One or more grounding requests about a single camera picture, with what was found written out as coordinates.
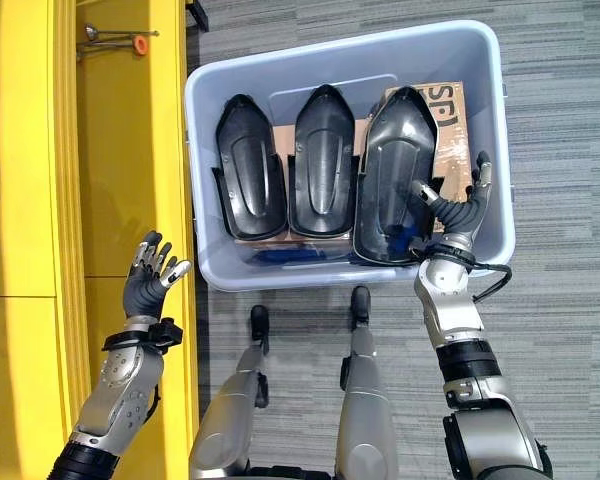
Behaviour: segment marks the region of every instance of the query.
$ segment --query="silver metal arm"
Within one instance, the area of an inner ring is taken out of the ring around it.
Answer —
[[[162,356],[182,341],[182,330],[172,319],[160,320],[162,305],[168,289],[191,268],[191,262],[171,257],[162,271],[171,244],[158,252],[161,240],[152,231],[138,246],[123,292],[124,330],[105,342],[108,354],[98,383],[50,480],[111,478],[119,457],[157,406]]]
[[[128,322],[125,331],[138,326]],[[144,424],[163,367],[162,355],[155,348],[135,346],[110,351],[69,441],[122,455]]]
[[[421,183],[412,186],[446,227],[442,248],[420,265],[415,291],[445,379],[447,403],[457,410],[443,422],[454,476],[474,479],[489,469],[513,465],[535,472],[517,467],[511,470],[513,476],[501,472],[498,478],[536,478],[524,475],[547,468],[548,457],[543,462],[467,292],[465,259],[473,258],[473,241],[491,191],[491,163],[485,157],[481,154],[480,176],[466,204],[446,202]]]

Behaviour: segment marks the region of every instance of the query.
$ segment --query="cardboard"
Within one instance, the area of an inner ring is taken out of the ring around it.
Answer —
[[[384,97],[388,97],[398,88],[385,90]],[[438,144],[433,163],[433,178],[444,179],[440,195],[447,200],[464,202],[467,200],[467,187],[471,185],[471,156],[462,82],[427,83],[414,85],[414,88],[424,97],[438,124]],[[362,156],[364,153],[367,126],[371,118],[369,116],[355,121],[354,155]],[[273,137],[276,151],[282,161],[288,192],[287,157],[295,153],[295,125],[273,127]],[[433,231],[434,233],[443,231],[442,225],[437,220]],[[236,240],[236,242],[248,244],[256,249],[294,246],[350,248],[351,234],[347,233],[331,239],[315,239],[289,231],[267,240],[256,242]]]

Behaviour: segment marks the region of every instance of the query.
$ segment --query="gray carpet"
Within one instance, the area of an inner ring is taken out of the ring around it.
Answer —
[[[471,18],[495,30],[509,94],[517,247],[512,282],[479,308],[556,478],[600,479],[600,0],[207,0],[205,7],[211,31],[190,31],[190,69],[441,20]],[[202,408],[247,344],[251,305],[263,303],[272,314],[271,405],[256,412],[252,461],[332,471],[351,289],[226,294],[202,283]],[[452,478],[442,378],[413,287],[371,292],[401,478]]]

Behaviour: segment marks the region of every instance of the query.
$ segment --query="robot leg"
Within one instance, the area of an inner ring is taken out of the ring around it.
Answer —
[[[351,355],[343,359],[340,376],[340,386],[346,393],[340,415],[336,475],[342,480],[398,478],[391,408],[375,362],[369,304],[369,291],[356,287],[351,297]]]
[[[268,404],[267,377],[261,373],[268,352],[269,314],[251,309],[253,345],[242,354],[234,373],[211,401],[189,457],[189,478],[243,475],[249,467],[249,444],[255,407]]]

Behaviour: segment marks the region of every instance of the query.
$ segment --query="yellow cabinet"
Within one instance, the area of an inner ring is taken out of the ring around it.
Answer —
[[[158,30],[149,53],[76,62],[83,24]],[[124,322],[136,244],[192,258],[184,0],[0,0],[0,479],[45,478]],[[163,314],[185,330],[163,400],[115,478],[187,477],[197,428],[193,275]]]

